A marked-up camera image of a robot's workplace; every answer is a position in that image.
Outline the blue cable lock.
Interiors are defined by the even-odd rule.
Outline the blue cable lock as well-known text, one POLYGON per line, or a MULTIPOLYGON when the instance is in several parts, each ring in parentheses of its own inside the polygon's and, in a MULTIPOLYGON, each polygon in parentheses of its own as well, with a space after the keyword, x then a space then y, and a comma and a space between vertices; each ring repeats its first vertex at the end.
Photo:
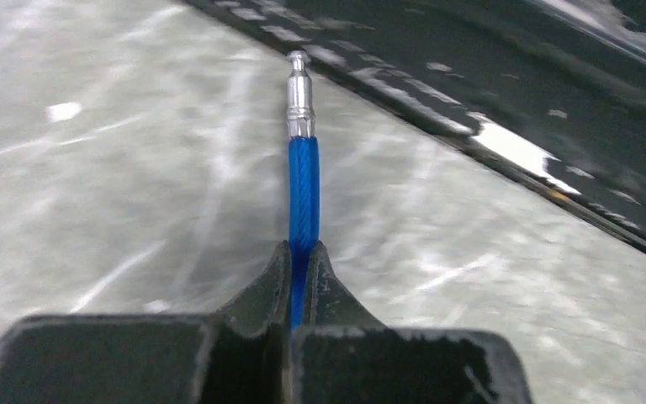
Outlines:
POLYGON ((309 58, 301 50, 288 55, 289 246, 292 254, 291 327, 302 322, 310 254, 320 234, 320 164, 315 137, 309 58))

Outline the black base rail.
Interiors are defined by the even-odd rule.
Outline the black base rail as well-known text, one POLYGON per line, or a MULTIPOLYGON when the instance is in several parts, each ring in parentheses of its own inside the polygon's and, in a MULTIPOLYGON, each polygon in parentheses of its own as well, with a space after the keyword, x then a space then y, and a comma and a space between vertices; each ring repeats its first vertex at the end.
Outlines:
POLYGON ((646 1, 197 1, 646 253, 646 1))

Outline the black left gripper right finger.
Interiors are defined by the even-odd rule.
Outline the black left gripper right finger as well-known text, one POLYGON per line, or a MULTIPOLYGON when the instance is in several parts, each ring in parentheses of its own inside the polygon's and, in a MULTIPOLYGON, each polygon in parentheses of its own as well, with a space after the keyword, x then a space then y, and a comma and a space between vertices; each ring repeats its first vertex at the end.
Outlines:
POLYGON ((385 326, 337 278, 321 242, 292 343, 294 403, 533 401, 508 340, 481 329, 385 326))

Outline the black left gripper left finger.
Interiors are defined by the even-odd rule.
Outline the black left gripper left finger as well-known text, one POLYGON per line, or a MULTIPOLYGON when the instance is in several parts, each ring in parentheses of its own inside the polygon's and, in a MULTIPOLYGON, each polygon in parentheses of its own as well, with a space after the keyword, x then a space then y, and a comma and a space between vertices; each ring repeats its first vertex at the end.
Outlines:
POLYGON ((283 403, 291 253, 212 313, 39 315, 0 337, 0 403, 283 403))

